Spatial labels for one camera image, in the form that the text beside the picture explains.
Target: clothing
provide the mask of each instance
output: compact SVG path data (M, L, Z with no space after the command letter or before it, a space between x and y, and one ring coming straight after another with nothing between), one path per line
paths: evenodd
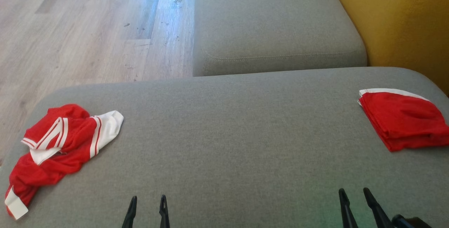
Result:
M429 100L399 89L363 89L358 103L390 152L449 145L449 126Z
M50 108L21 141L29 146L29 153L19 158L9 176L5 195L9 214L22 217L40 186L54 185L78 172L118 135L122 122L118 111L90 116L78 105Z

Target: wooden floor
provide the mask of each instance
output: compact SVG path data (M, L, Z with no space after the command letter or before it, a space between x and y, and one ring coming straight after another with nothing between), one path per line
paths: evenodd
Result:
M192 75L194 0L0 0L0 165L55 89Z

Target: gray ottoman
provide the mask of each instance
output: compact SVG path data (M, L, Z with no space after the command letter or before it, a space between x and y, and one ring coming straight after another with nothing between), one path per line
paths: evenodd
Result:
M196 0L194 76L366 66L339 0Z
M43 187L18 222L1 227L120 227L138 196L136 228L159 227L167 195L173 228L341 227L345 188L361 227L374 228L363 187L385 212L447 228L449 148L390 153L357 104L358 91L405 89L449 119L449 99L426 77L401 68L337 68L61 89L47 108L78 103L118 110L119 136L76 174ZM0 192L27 148L17 141Z

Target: gray fabric surface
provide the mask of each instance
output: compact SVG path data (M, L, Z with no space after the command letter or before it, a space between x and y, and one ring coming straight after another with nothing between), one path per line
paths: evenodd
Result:
M426 77L401 68L338 68L170 81L79 86L43 99L92 114L125 116L112 143L56 186L29 213L1 227L120 227L130 198L134 222L159 227L166 194L172 227L341 227L343 187L360 227L374 228L369 187L386 213L449 223L449 148L390 153L357 104L364 88L397 88L431 100L449 119L449 99ZM0 192L27 148L16 142Z
M366 66L339 0L196 0L194 76Z

